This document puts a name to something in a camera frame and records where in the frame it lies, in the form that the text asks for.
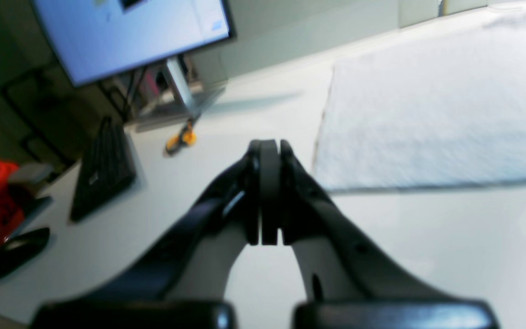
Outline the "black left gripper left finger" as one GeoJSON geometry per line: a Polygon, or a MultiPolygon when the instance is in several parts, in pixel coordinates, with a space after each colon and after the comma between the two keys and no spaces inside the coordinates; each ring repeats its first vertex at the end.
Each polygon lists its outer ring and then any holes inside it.
{"type": "Polygon", "coordinates": [[[32,329],[236,329],[228,276],[258,242],[261,140],[219,174],[133,265],[100,288],[49,303],[32,329]]]}

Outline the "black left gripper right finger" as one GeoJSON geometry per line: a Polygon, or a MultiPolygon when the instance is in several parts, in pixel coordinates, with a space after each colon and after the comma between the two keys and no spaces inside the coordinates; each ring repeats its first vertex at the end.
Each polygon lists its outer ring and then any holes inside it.
{"type": "Polygon", "coordinates": [[[483,301],[442,292],[406,271],[339,210],[290,144],[261,143],[262,244],[282,232],[307,302],[294,329],[498,329],[483,301]]]}

